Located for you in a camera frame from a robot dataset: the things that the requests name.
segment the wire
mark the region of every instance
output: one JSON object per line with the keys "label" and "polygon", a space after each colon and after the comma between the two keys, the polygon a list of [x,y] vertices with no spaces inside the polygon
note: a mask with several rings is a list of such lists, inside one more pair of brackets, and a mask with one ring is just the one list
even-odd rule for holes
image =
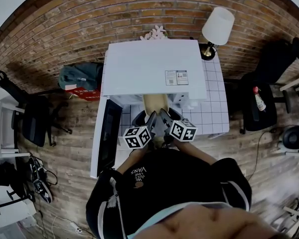
{"label": "wire", "polygon": [[38,158],[38,157],[34,156],[32,153],[30,153],[30,157],[34,157],[34,158],[40,160],[43,163],[43,160],[41,158]]}
{"label": "wire", "polygon": [[54,217],[54,220],[53,220],[53,222],[52,222],[52,226],[51,226],[51,231],[52,231],[52,234],[53,234],[53,239],[55,239],[55,235],[54,235],[54,232],[53,232],[53,228],[60,228],[60,229],[63,229],[63,230],[67,230],[67,231],[70,231],[70,232],[74,232],[75,234],[77,234],[78,236],[81,236],[81,237],[90,237],[90,238],[92,238],[92,239],[94,238],[94,236],[93,236],[90,232],[88,232],[87,230],[82,229],[82,228],[80,228],[80,229],[83,230],[83,231],[85,231],[85,232],[87,232],[87,233],[89,233],[91,236],[81,235],[81,234],[76,233],[74,230],[71,230],[71,229],[65,229],[65,228],[62,228],[62,227],[54,226],[53,224],[54,224],[56,218],[59,218],[59,219],[64,220],[64,221],[73,222],[73,221],[71,221],[71,220],[69,220],[69,219],[64,219],[64,218],[61,218],[61,217],[59,217],[59,216],[55,216],[55,217]]}
{"label": "wire", "polygon": [[56,180],[56,182],[55,182],[55,183],[51,183],[51,182],[47,181],[47,183],[49,184],[49,186],[58,184],[58,177],[55,175],[55,173],[53,173],[53,172],[51,172],[51,171],[49,171],[49,170],[46,170],[46,172],[45,172],[45,173],[46,173],[46,175],[47,175],[48,173],[51,173],[51,174],[53,174],[53,175],[54,175],[54,177],[55,177],[55,180]]}
{"label": "wire", "polygon": [[253,177],[253,175],[254,175],[254,174],[255,174],[255,172],[256,172],[256,169],[257,169],[257,164],[258,164],[258,156],[259,156],[259,143],[260,143],[260,139],[261,139],[261,137],[263,137],[263,135],[264,135],[265,133],[269,133],[269,131],[263,132],[263,133],[261,134],[261,136],[259,137],[259,140],[258,140],[258,145],[257,145],[256,164],[255,164],[255,168],[254,168],[254,171],[253,171],[253,173],[251,174],[251,176],[250,176],[250,177],[249,177],[249,179],[247,180],[248,182],[250,181],[251,177]]}
{"label": "wire", "polygon": [[45,226],[44,226],[44,222],[43,222],[43,213],[41,211],[41,200],[40,200],[40,197],[39,197],[39,208],[40,208],[39,213],[41,215],[41,221],[42,221],[43,229],[44,229],[44,232],[45,232],[45,235],[46,235],[46,239],[49,239],[49,236],[48,236],[48,234],[46,232],[46,229],[45,229]]}

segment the white desk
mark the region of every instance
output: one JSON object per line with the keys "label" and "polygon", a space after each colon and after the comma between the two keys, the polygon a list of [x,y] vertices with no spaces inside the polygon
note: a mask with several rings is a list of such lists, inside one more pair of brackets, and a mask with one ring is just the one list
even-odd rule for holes
{"label": "white desk", "polygon": [[18,149],[14,149],[14,142],[10,141],[9,144],[3,144],[3,136],[13,134],[11,128],[11,116],[5,116],[8,111],[17,111],[24,113],[23,109],[17,108],[12,104],[0,102],[0,158],[29,156],[29,153],[19,153]]}
{"label": "white desk", "polygon": [[[224,79],[218,55],[210,61],[202,60],[202,63],[207,99],[191,110],[181,109],[175,104],[172,104],[171,107],[197,126],[197,134],[208,134],[210,137],[216,137],[229,131]],[[133,119],[143,110],[143,105],[124,106],[119,136],[122,136],[125,130],[130,127]]]}

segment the person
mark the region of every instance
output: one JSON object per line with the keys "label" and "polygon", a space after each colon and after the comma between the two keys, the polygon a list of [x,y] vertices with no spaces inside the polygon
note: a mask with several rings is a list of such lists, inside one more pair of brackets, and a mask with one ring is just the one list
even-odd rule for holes
{"label": "person", "polygon": [[216,160],[191,143],[132,151],[103,171],[86,205],[100,239],[281,238],[249,213],[252,190],[237,162]]}

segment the black office chair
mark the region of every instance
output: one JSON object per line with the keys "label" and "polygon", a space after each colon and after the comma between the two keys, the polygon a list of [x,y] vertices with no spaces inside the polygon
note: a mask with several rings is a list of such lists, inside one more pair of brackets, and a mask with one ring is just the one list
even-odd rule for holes
{"label": "black office chair", "polygon": [[[244,128],[240,133],[262,130],[276,124],[275,103],[285,103],[287,113],[291,112],[287,92],[283,91],[283,97],[274,98],[270,84],[275,83],[296,58],[299,59],[299,38],[294,38],[292,44],[281,39],[265,46],[256,70],[244,75],[239,81],[238,90],[244,116]],[[259,95],[266,104],[265,111],[261,112],[257,107],[253,92],[255,86],[259,88]]]}
{"label": "black office chair", "polygon": [[71,129],[64,129],[54,120],[58,117],[58,112],[62,107],[67,107],[66,102],[60,103],[56,109],[50,114],[50,107],[52,106],[47,97],[30,95],[26,91],[21,90],[17,85],[9,80],[5,72],[0,71],[0,86],[6,90],[17,102],[25,105],[23,115],[16,115],[13,113],[12,129],[16,125],[17,118],[22,119],[22,134],[30,142],[39,147],[44,146],[45,133],[48,134],[50,146],[55,146],[56,143],[51,140],[51,127],[55,127],[71,134]]}

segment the power strip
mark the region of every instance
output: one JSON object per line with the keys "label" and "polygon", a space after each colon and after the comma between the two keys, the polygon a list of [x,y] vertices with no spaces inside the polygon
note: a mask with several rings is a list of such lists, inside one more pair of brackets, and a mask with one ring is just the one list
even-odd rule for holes
{"label": "power strip", "polygon": [[76,233],[78,233],[78,234],[82,233],[83,230],[81,228],[79,228],[78,225],[76,225],[74,222],[71,222],[70,225],[71,225],[71,227],[74,228]]}

